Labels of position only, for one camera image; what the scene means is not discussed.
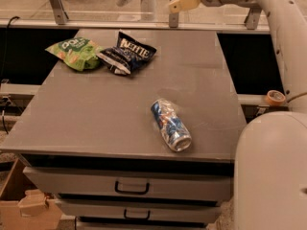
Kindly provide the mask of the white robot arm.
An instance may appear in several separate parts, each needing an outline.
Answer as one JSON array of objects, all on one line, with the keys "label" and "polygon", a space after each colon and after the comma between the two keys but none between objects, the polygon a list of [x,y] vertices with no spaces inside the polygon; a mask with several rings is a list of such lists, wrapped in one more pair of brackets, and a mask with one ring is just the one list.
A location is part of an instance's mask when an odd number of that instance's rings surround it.
[{"label": "white robot arm", "polygon": [[171,0],[168,11],[189,11],[200,4],[264,12],[289,107],[253,119],[240,135],[234,230],[307,230],[306,19],[295,0]]}]

